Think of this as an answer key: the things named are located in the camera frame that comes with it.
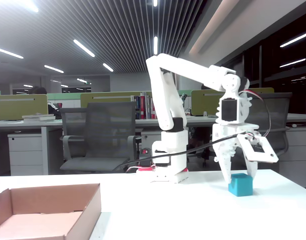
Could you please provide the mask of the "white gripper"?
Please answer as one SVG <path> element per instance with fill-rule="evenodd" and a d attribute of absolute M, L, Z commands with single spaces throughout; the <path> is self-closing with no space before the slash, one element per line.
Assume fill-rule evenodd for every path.
<path fill-rule="evenodd" d="M 217 162 L 227 184 L 231 183 L 231 158 L 236 154 L 236 148 L 250 149 L 260 144 L 259 128 L 256 124 L 213 124 L 212 146 L 216 154 Z M 257 161 L 245 160 L 247 175 L 253 179 L 258 170 Z"/>

